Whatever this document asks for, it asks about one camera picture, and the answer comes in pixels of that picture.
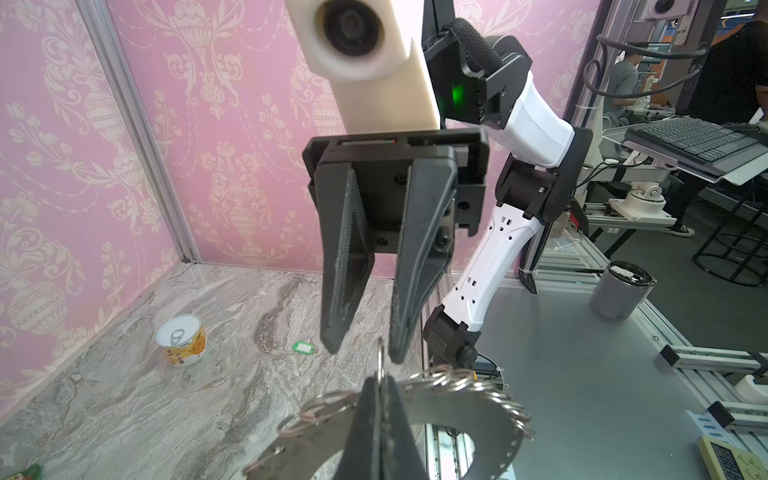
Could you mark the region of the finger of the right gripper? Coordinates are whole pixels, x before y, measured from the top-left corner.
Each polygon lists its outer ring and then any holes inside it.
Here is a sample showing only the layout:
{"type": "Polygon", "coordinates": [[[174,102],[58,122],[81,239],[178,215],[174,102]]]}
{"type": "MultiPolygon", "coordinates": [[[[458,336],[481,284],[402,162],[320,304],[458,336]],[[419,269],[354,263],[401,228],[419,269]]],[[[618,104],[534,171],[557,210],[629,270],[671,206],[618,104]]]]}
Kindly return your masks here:
{"type": "Polygon", "coordinates": [[[455,226],[445,212],[456,193],[451,159],[418,159],[408,173],[392,291],[388,355],[405,361],[421,309],[453,255],[455,226]]]}
{"type": "Polygon", "coordinates": [[[323,248],[320,338],[336,354],[362,300],[375,248],[353,166],[321,165],[314,184],[323,248]]]}

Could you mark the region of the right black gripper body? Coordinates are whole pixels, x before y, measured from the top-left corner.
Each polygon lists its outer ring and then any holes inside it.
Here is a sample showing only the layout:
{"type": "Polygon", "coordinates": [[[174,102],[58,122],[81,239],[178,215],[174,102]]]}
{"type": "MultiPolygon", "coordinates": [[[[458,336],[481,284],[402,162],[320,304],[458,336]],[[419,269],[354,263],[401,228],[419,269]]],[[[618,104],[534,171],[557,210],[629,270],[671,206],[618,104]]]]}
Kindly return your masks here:
{"type": "Polygon", "coordinates": [[[377,252],[394,252],[399,243],[408,168],[413,161],[445,157],[457,165],[454,222],[474,236],[482,217],[490,147],[475,127],[453,130],[389,132],[314,137],[302,157],[316,195],[316,171],[328,163],[354,167],[368,225],[377,252]]]}

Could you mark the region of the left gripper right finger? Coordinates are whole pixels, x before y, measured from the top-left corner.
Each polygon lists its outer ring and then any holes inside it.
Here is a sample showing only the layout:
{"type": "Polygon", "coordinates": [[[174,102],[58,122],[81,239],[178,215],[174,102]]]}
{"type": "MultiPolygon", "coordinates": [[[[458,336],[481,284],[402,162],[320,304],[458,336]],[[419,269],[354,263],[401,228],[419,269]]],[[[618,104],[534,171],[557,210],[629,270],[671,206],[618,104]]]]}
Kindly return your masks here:
{"type": "Polygon", "coordinates": [[[416,448],[404,403],[392,376],[383,378],[379,387],[379,400],[380,478],[428,479],[424,462],[416,448]]]}

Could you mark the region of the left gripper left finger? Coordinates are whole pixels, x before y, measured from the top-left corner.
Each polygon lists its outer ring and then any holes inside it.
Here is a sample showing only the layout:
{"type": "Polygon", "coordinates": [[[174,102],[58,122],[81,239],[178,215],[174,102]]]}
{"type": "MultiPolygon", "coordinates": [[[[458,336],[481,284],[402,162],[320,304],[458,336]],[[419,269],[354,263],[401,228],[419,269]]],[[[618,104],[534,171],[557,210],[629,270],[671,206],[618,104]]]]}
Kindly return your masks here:
{"type": "Polygon", "coordinates": [[[381,478],[380,383],[375,377],[369,377],[364,382],[334,478],[381,478]]]}

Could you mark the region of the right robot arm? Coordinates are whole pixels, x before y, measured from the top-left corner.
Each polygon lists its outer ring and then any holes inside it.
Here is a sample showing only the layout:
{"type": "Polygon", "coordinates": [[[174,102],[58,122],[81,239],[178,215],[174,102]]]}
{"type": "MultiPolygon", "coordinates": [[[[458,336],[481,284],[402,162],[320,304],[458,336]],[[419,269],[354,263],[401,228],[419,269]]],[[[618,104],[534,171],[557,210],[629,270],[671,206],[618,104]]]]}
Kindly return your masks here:
{"type": "Polygon", "coordinates": [[[389,356],[420,332],[467,368],[512,263],[570,202],[592,134],[538,93],[513,36],[450,1],[290,1],[345,129],[302,154],[323,249],[320,338],[340,349],[380,254],[396,267],[389,356]]]}

